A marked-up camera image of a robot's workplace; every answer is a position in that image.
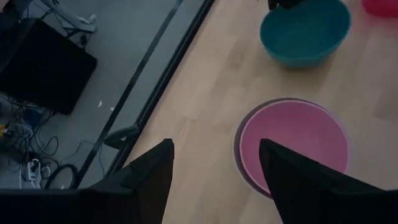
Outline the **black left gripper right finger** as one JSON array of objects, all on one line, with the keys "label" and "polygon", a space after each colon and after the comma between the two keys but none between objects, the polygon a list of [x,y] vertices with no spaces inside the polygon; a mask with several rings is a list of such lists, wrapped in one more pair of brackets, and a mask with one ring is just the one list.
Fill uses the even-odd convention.
[{"label": "black left gripper right finger", "polygon": [[383,190],[270,139],[259,158],[283,224],[398,224],[398,189]]}]

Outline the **black computer case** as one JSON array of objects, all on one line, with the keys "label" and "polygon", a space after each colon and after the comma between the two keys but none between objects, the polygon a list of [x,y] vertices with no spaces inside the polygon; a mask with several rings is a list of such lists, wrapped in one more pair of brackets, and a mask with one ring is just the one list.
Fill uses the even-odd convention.
[{"label": "black computer case", "polygon": [[0,35],[0,92],[70,114],[97,59],[40,19]]}]

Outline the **black table clamp bracket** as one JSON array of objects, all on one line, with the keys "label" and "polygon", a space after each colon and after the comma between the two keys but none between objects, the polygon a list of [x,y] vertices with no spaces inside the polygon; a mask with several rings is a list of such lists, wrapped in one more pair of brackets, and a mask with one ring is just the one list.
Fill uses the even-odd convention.
[{"label": "black table clamp bracket", "polygon": [[129,137],[135,136],[139,133],[139,127],[134,124],[130,127],[122,128],[117,131],[109,133],[105,138],[103,143],[109,147],[115,149],[121,149],[124,147],[126,140]]}]

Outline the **teal plastic bowl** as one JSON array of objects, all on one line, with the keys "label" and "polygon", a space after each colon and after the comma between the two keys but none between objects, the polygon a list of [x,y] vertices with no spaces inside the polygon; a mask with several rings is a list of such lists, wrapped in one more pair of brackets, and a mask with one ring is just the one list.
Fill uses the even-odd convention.
[{"label": "teal plastic bowl", "polygon": [[262,45],[275,61],[305,68],[325,61],[344,41],[351,13],[341,0],[304,0],[290,9],[269,11],[259,29]]}]

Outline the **black floor tape strip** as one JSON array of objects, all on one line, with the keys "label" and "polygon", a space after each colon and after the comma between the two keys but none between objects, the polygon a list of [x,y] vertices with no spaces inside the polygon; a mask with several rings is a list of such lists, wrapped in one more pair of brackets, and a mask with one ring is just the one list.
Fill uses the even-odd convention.
[{"label": "black floor tape strip", "polygon": [[112,125],[114,124],[116,118],[118,117],[118,114],[122,110],[130,92],[134,88],[136,82],[138,81],[141,73],[143,72],[145,66],[147,65],[151,55],[153,54],[155,48],[159,44],[159,41],[161,37],[163,36],[164,32],[168,28],[171,20],[174,18],[174,15],[178,11],[181,3],[183,0],[176,0],[175,4],[167,14],[167,17],[163,21],[162,25],[160,26],[159,30],[157,31],[156,35],[152,39],[147,51],[145,52],[143,58],[141,59],[140,63],[138,64],[135,72],[133,73],[129,83],[127,84],[127,87],[123,91],[123,94],[121,95],[118,103],[116,104],[113,112],[111,113],[111,116],[109,117],[108,121],[106,122],[103,130],[101,131],[98,139],[94,143],[90,153],[88,154],[85,162],[83,163],[81,169],[79,170],[76,179],[74,181],[74,186],[71,187],[71,189],[77,189],[78,186],[81,184],[85,174],[87,173],[88,169],[90,168],[91,163],[94,161],[95,156],[97,155],[97,152],[99,151],[100,146],[103,144],[103,141],[105,137],[108,135],[109,130],[111,129]]}]

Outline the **black table frame rail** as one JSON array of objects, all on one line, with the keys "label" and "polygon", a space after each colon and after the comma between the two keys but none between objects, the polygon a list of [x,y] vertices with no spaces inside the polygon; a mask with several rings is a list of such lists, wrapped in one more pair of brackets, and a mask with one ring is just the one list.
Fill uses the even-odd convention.
[{"label": "black table frame rail", "polygon": [[122,168],[216,0],[183,0],[151,55],[109,133],[137,124],[139,133],[118,149],[106,175]]}]

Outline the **pink plate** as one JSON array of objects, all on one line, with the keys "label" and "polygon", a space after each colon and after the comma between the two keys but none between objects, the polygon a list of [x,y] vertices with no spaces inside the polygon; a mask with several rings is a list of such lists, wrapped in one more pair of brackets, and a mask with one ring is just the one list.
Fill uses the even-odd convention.
[{"label": "pink plate", "polygon": [[262,175],[259,142],[271,139],[334,170],[345,173],[351,146],[342,123],[326,108],[300,98],[276,98],[253,108],[233,140],[236,167],[246,183],[271,197]]}]

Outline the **hot pink plastic bowl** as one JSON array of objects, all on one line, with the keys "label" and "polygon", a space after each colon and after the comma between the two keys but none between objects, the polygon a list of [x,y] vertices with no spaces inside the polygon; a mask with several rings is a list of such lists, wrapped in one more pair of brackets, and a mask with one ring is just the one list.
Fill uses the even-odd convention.
[{"label": "hot pink plastic bowl", "polygon": [[398,17],[398,0],[362,0],[366,12],[379,17]]}]

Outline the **white power strip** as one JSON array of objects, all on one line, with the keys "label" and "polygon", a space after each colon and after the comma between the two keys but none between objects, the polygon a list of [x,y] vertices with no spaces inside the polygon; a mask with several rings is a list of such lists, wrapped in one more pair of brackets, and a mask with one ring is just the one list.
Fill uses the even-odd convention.
[{"label": "white power strip", "polygon": [[30,162],[27,163],[27,178],[34,189],[40,188],[42,175],[41,163],[38,159],[32,159]]}]

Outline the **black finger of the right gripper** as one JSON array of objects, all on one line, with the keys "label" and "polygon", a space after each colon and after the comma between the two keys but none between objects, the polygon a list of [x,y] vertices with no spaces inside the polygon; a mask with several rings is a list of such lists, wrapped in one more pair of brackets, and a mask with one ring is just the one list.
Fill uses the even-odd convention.
[{"label": "black finger of the right gripper", "polygon": [[305,0],[267,0],[267,3],[269,10],[273,11],[277,7],[281,7],[282,9],[291,9],[304,1]]}]

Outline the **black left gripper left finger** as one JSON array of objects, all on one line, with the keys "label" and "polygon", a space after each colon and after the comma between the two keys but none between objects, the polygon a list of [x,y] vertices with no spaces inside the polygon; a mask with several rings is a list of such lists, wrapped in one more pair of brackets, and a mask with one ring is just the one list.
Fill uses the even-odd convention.
[{"label": "black left gripper left finger", "polygon": [[164,139],[126,167],[83,191],[83,224],[161,224],[174,169]]}]

